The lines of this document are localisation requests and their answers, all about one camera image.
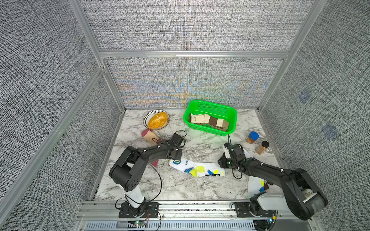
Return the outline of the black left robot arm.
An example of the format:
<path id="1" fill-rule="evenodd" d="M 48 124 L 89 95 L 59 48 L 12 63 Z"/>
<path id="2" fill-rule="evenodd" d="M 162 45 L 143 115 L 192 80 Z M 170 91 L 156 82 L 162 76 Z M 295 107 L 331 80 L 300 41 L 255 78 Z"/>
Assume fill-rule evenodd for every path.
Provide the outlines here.
<path id="1" fill-rule="evenodd" d="M 129 205 L 129 211 L 135 217 L 144 215 L 147 204 L 146 198 L 139 189 L 146 167 L 160 159 L 180 160 L 185 144 L 184 137 L 174 133 L 170 139 L 158 141 L 156 145 L 148 148 L 137 149 L 129 146 L 115 162 L 109 176 L 126 192 L 126 204 Z"/>

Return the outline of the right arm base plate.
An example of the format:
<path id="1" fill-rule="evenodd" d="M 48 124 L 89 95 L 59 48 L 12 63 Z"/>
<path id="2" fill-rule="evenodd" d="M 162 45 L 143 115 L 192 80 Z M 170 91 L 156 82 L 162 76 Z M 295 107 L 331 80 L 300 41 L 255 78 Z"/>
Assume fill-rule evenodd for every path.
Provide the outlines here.
<path id="1" fill-rule="evenodd" d="M 230 208 L 236 212 L 238 218 L 272 218 L 275 210 L 263 210 L 255 202 L 235 202 Z"/>

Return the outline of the pink tan striped sock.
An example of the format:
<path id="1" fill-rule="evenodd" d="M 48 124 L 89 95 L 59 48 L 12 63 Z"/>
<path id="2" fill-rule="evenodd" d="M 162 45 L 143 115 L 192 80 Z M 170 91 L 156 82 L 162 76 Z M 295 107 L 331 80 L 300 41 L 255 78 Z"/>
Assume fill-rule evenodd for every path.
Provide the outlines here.
<path id="1" fill-rule="evenodd" d="M 146 129 L 141 132 L 142 137 L 151 144 L 151 146 L 159 146 L 161 138 L 159 138 L 153 130 Z"/>

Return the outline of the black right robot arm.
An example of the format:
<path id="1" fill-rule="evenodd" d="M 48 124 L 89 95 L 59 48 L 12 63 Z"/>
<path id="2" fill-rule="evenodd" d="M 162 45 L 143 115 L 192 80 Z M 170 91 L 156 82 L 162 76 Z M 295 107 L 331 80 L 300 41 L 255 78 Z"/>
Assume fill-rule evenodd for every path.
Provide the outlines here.
<path id="1" fill-rule="evenodd" d="M 263 163 L 248 157 L 239 144 L 225 143 L 218 164 L 282 189 L 281 194 L 259 192 L 252 196 L 247 211 L 254 217 L 269 211 L 290 211 L 297 218 L 308 220 L 328 205 L 327 197 L 304 169 L 284 169 Z"/>

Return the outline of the cream brown block sock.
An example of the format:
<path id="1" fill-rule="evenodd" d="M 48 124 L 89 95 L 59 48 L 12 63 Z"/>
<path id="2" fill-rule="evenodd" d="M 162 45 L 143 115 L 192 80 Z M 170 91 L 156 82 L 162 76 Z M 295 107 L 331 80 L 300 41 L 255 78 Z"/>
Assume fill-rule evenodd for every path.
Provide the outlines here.
<path id="1" fill-rule="evenodd" d="M 199 114 L 199 115 L 194 115 L 190 114 L 189 115 L 189 122 L 193 124 L 198 124 L 202 126 L 211 126 L 212 128 L 221 130 L 221 131 L 227 131 L 229 127 L 229 122 L 227 122 L 224 119 L 221 118 L 215 118 L 209 114 Z"/>

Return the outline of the white sock yellow dots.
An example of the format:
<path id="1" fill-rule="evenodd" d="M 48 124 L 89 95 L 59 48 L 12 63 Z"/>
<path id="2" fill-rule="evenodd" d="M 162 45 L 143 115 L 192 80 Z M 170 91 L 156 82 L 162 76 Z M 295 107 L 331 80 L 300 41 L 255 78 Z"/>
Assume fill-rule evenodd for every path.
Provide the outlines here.
<path id="1" fill-rule="evenodd" d="M 261 178 L 250 176 L 248 180 L 248 197 L 253 197 L 260 192 L 264 192 L 268 189 L 268 184 Z"/>
<path id="2" fill-rule="evenodd" d="M 193 162 L 186 158 L 170 160 L 169 165 L 193 177 L 224 177 L 225 169 L 216 163 Z"/>

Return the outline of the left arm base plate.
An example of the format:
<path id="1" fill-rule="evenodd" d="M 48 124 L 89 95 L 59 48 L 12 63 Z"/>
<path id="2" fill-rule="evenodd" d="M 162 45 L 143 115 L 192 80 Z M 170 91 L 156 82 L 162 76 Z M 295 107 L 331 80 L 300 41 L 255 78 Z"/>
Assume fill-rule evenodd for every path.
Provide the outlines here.
<path id="1" fill-rule="evenodd" d="M 159 203 L 146 203 L 138 208 L 134 208 L 127 202 L 121 204 L 119 218 L 157 218 Z"/>

